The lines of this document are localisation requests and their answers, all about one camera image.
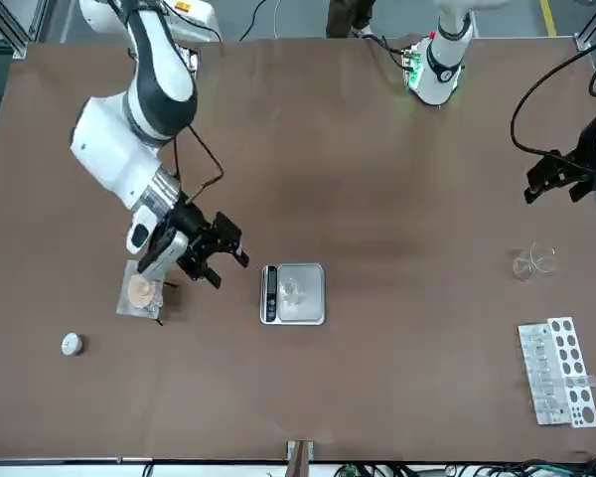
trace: digital scale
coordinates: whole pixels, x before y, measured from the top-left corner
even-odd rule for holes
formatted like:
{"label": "digital scale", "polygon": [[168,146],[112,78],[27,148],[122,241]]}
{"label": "digital scale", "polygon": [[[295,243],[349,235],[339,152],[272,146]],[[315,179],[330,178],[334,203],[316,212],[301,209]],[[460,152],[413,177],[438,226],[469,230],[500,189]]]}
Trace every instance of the digital scale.
{"label": "digital scale", "polygon": [[262,269],[260,321],[265,325],[322,325],[325,270],[318,263],[283,263]]}

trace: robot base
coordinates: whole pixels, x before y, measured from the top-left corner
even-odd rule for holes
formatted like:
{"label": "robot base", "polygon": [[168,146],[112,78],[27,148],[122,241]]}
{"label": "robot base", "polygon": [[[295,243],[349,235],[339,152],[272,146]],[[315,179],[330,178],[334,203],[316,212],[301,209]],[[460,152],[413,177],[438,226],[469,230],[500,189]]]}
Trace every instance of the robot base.
{"label": "robot base", "polygon": [[406,50],[404,65],[412,68],[412,71],[404,71],[404,83],[426,104],[439,106],[450,98],[457,87],[463,67],[460,67],[450,80],[440,82],[428,65],[426,51],[430,43],[430,38],[424,38]]}

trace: brown table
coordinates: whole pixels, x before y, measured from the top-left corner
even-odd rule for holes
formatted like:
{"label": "brown table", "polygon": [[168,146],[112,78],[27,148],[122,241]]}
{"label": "brown table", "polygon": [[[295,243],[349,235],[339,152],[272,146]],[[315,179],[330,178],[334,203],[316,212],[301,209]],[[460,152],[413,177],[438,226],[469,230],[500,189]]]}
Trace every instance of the brown table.
{"label": "brown table", "polygon": [[[199,199],[244,229],[252,261],[214,260],[166,326],[115,314],[130,215],[69,151],[90,95],[127,87],[111,46],[34,46],[0,111],[0,456],[551,460],[596,429],[539,427],[517,325],[573,316],[596,374],[596,207],[564,191],[529,208],[511,113],[574,52],[569,39],[474,42],[441,109],[404,92],[362,41],[203,47],[195,125],[226,168]],[[573,147],[596,113],[579,62],[542,88],[519,135]],[[190,134],[184,187],[214,174]],[[163,160],[172,164],[167,148]],[[511,251],[555,245],[561,272],[512,278]],[[262,326],[266,263],[318,261],[322,327]],[[60,352],[69,331],[85,353]]]}

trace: person's leg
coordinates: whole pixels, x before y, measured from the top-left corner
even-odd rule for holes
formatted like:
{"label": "person's leg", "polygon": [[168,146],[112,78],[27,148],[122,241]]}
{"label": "person's leg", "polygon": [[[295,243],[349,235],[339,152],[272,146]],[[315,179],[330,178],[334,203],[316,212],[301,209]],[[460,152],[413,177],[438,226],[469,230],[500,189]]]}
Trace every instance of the person's leg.
{"label": "person's leg", "polygon": [[355,0],[352,27],[356,30],[366,28],[373,16],[373,4],[376,0]]}
{"label": "person's leg", "polygon": [[327,38],[347,38],[356,19],[357,0],[329,0]]}

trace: white cap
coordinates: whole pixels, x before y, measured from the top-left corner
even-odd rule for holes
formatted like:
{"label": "white cap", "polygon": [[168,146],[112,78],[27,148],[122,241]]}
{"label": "white cap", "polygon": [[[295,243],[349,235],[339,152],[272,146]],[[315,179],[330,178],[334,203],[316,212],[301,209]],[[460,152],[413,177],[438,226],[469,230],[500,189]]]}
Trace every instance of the white cap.
{"label": "white cap", "polygon": [[62,353],[74,356],[81,351],[81,338],[77,333],[68,333],[62,340]]}

